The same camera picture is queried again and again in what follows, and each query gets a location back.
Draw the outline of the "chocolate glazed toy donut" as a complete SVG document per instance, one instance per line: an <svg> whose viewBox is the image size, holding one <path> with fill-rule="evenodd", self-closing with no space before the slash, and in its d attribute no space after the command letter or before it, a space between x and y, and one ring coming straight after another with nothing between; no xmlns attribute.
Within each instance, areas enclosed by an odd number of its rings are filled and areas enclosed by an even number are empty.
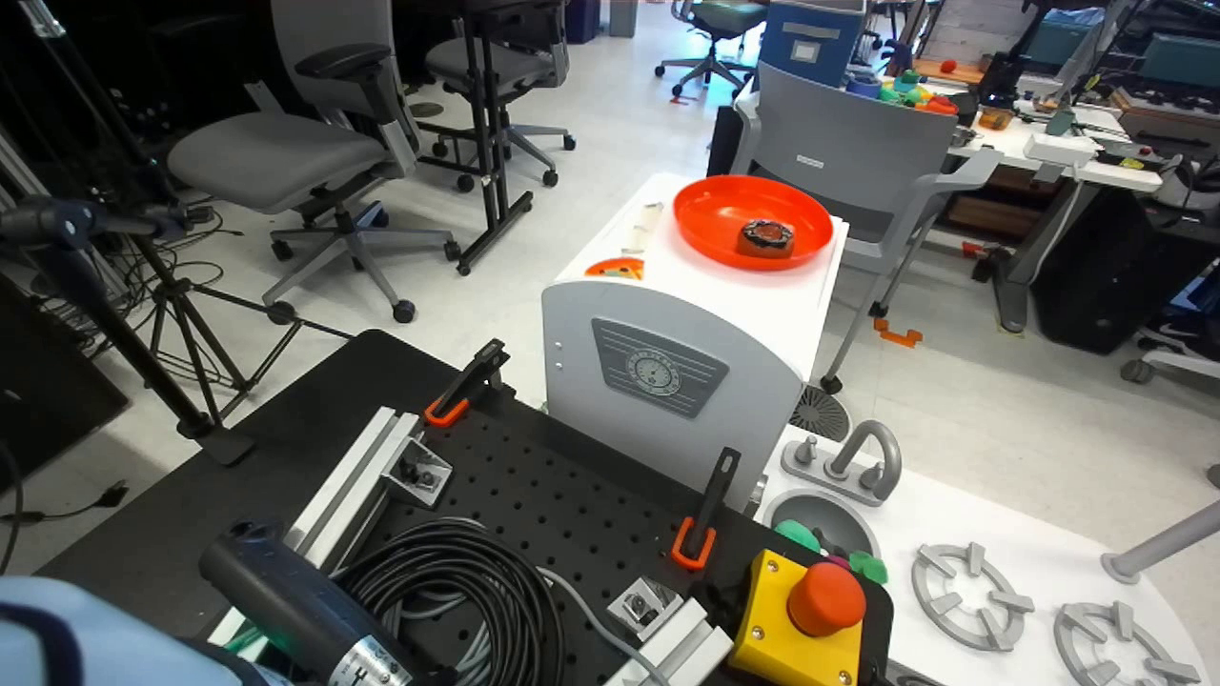
<svg viewBox="0 0 1220 686"><path fill-rule="evenodd" d="M784 219L747 219L740 245L754 251L789 251L794 228Z"/></svg>

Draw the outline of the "orange plastic plate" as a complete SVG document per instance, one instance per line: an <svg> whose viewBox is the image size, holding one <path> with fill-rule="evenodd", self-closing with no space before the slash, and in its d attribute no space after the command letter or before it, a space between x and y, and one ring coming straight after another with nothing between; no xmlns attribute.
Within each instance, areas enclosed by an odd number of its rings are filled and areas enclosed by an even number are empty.
<svg viewBox="0 0 1220 686"><path fill-rule="evenodd" d="M764 176L705 176L672 202L679 236L740 269L794 269L834 236L832 212L806 191Z"/></svg>

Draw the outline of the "white toy kitchen cabinet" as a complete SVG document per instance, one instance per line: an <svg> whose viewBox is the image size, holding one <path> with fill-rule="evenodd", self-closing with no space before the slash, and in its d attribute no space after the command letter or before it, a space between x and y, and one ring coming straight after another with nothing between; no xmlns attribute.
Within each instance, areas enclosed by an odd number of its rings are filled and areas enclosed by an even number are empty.
<svg viewBox="0 0 1220 686"><path fill-rule="evenodd" d="M675 223L681 176L651 176L541 288L553 419L703 490L722 451L740 454L727 507L757 503L764 467L808 387L846 219L794 269L696 256ZM644 260L644 278L592 278L600 260Z"/></svg>

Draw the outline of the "toy pizza slice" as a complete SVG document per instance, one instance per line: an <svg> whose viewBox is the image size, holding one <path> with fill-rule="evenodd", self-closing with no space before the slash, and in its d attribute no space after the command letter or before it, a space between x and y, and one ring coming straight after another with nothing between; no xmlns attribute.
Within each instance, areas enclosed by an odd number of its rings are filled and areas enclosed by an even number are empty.
<svg viewBox="0 0 1220 686"><path fill-rule="evenodd" d="M618 260L600 260L588 265L592 278L629 278L642 282L644 278L644 260L632 256L618 256Z"/></svg>

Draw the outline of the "orange black clamp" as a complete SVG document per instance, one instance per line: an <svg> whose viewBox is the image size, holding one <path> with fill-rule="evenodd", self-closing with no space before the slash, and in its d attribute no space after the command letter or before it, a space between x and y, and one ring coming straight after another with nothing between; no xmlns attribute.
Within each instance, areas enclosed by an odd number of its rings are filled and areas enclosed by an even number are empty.
<svg viewBox="0 0 1220 686"><path fill-rule="evenodd" d="M675 569L681 569L691 574L708 569L708 556L718 547L718 510L732 489L737 463L740 463L740 454L732 446L723 446L708 480L705 480L696 510L686 513L672 538L672 562Z"/></svg>
<svg viewBox="0 0 1220 686"><path fill-rule="evenodd" d="M422 407L428 425L454 425L483 387L498 387L498 367L506 362L506 346L487 339L466 369Z"/></svg>

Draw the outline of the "black perforated board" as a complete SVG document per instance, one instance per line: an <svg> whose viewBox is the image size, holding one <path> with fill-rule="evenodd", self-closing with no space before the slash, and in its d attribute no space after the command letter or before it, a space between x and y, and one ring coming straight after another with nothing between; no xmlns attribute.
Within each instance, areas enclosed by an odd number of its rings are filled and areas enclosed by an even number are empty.
<svg viewBox="0 0 1220 686"><path fill-rule="evenodd" d="M283 528L338 463L338 454L380 407L422 407L454 382L440 357L367 332L314 367L300 382L240 421L254 454L232 467L183 461L116 517L53 556L46 570L70 580L142 620L199 635L220 620L224 599L203 580L203 552L240 522ZM454 463L440 503L393 484L338 541L337 559L375 599L402 589L421 569L493 580L512 562L560 570L560 588L534 583L493 604L512 634L493 649L521 686L601 686L623 655L593 635L583 608L609 603L649 574L686 589L737 630L747 604L752 559L779 538L723 510L722 541L703 574L667 559L696 490L656 467L520 404L487 391L451 430L428 438Z"/></svg>

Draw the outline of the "grey toy faucet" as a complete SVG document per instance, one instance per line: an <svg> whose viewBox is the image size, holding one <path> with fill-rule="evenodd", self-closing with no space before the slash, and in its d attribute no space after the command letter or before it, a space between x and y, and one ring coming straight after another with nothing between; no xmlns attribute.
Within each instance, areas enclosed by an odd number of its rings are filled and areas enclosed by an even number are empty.
<svg viewBox="0 0 1220 686"><path fill-rule="evenodd" d="M842 443L825 435L795 438L780 467L855 503L881 507L902 475L902 451L883 421L867 419Z"/></svg>

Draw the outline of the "orange floor marker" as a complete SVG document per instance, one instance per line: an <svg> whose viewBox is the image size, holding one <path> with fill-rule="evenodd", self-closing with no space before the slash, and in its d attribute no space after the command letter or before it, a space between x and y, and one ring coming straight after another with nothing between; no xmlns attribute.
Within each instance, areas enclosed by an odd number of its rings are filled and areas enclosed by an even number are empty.
<svg viewBox="0 0 1220 686"><path fill-rule="evenodd" d="M916 350L923 341L923 332L917 329L897 329L893 319L883 316L873 316L873 332L876 339L893 341L893 346L906 346Z"/></svg>

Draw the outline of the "grey plastic chair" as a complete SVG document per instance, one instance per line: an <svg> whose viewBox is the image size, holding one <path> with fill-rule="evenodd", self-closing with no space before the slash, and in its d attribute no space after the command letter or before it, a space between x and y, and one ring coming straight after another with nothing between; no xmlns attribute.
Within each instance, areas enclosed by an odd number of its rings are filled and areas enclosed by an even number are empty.
<svg viewBox="0 0 1220 686"><path fill-rule="evenodd" d="M757 92L740 95L713 123L713 176L780 178L846 219L842 261L868 274L832 367L825 396L842 387L839 367L862 325L883 325L890 302L938 209L978 191L999 169L995 150L951 164L958 118L855 95L757 63Z"/></svg>

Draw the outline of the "green toy vegetable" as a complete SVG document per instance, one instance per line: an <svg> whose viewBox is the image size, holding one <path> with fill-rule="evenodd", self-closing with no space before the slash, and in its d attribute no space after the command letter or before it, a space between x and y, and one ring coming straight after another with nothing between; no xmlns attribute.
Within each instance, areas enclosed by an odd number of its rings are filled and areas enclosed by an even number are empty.
<svg viewBox="0 0 1220 686"><path fill-rule="evenodd" d="M867 547L834 547L834 545L827 545L813 524L806 524L806 522L795 522L795 517L779 517L771 528L774 528L779 538L808 547L808 552L820 552L820 556L827 556L827 559L842 559L850 570L859 570L859 574L868 580L868 583L881 583L881 588L890 583L883 559L873 556L873 552L867 552Z"/></svg>

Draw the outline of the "yellow emergency stop box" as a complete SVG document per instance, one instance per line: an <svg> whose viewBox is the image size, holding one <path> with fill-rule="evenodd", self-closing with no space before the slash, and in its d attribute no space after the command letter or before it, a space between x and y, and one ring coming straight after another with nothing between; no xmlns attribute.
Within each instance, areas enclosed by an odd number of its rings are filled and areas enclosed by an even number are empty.
<svg viewBox="0 0 1220 686"><path fill-rule="evenodd" d="M867 589L850 569L764 547L727 663L765 686L859 686L862 630Z"/></svg>

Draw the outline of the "grey office chair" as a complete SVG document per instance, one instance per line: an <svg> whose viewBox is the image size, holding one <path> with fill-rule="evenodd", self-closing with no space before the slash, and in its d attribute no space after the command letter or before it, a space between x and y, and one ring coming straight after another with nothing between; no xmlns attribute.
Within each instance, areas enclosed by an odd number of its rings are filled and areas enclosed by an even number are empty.
<svg viewBox="0 0 1220 686"><path fill-rule="evenodd" d="M267 316L288 319L286 293L346 256L388 302L395 325L414 303L393 288L370 256L370 236L402 236L405 251L461 256L435 223L395 223L370 191L402 178L421 150L402 104L393 0L267 0L280 56L310 104L310 115L249 110L180 137L169 170L212 199L300 218L274 228L272 251L288 260L288 238L320 233L320 245L267 293Z"/></svg>

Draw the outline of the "blue storage bin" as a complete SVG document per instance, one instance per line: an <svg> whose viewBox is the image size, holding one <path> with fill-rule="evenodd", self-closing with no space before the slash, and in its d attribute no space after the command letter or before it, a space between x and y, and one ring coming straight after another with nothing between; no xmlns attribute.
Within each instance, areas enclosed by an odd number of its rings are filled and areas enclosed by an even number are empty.
<svg viewBox="0 0 1220 686"><path fill-rule="evenodd" d="M867 0L771 0L757 62L839 87L867 11Z"/></svg>

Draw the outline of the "grey toy burner grate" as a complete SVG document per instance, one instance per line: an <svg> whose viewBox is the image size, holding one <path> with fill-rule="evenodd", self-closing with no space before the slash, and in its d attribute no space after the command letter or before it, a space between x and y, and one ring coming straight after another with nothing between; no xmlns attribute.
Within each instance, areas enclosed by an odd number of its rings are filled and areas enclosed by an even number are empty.
<svg viewBox="0 0 1220 686"><path fill-rule="evenodd" d="M1020 595L976 541L917 545L912 559L917 608L971 651L1015 651L1034 599Z"/></svg>
<svg viewBox="0 0 1220 686"><path fill-rule="evenodd" d="M1076 686L1200 686L1200 670L1167 651L1123 603L1064 603L1052 640Z"/></svg>

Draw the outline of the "white toy stove counter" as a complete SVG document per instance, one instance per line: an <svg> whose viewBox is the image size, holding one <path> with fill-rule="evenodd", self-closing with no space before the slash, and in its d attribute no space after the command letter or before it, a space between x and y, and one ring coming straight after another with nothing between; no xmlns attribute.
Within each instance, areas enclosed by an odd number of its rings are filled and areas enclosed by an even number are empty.
<svg viewBox="0 0 1220 686"><path fill-rule="evenodd" d="M1215 686L1196 640L1186 634L1151 574L1116 583L1100 570L1107 547L1089 538L1009 510L984 494L938 484L906 467L881 507L855 503L832 489L808 484L780 467L780 458L808 430L784 430L764 467L757 522L795 517L834 547L867 547L890 569L893 634L890 665L916 686L1076 686L1061 663L1052 620L1064 603L1123 603L1137 620L1158 635L1167 651L1200 670L1200 686ZM1015 651L971 651L951 640L916 603L912 559L917 545L986 547L986 559L1034 599L1027 634Z"/></svg>

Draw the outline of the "grey metal leg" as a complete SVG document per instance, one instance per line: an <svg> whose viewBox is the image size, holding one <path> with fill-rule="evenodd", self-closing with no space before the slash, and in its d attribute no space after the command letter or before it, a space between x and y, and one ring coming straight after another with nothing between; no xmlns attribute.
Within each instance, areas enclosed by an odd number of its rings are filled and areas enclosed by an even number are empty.
<svg viewBox="0 0 1220 686"><path fill-rule="evenodd" d="M1107 552L1100 570L1116 583L1137 583L1146 569L1186 552L1191 545L1212 538L1220 528L1220 500L1186 513L1183 522L1172 522L1167 528L1144 538L1140 545L1123 552Z"/></svg>

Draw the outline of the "aluminium extrusion rail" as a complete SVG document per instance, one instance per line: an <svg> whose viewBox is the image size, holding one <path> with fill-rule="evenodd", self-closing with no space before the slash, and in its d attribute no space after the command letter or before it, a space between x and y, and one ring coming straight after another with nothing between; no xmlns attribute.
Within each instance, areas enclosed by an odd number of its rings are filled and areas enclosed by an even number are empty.
<svg viewBox="0 0 1220 686"><path fill-rule="evenodd" d="M208 630L212 642L252 634L283 651L337 663L375 635L375 618L328 580L328 569L421 438L414 421L414 410L376 407L288 524L238 522L207 547L199 569L229 599Z"/></svg>

